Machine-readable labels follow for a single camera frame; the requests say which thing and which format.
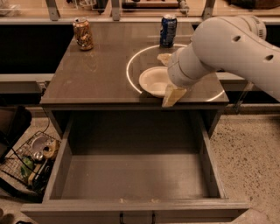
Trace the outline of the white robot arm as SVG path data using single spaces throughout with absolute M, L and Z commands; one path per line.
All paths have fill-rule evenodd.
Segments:
M 264 22 L 255 16 L 211 17 L 195 29 L 188 46 L 171 55 L 169 78 L 189 88 L 223 70 L 280 101 L 280 49 L 266 41 L 266 34 Z

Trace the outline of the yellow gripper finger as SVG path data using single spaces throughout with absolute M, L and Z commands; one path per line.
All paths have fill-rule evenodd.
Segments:
M 172 107 L 180 98 L 182 98 L 186 93 L 185 88 L 175 87 L 171 84 L 168 84 L 165 93 L 164 99 L 162 102 L 163 108 Z
M 168 66 L 169 63 L 169 59 L 171 58 L 171 54 L 170 53 L 160 53 L 157 56 L 157 59 L 164 65 L 164 66 Z

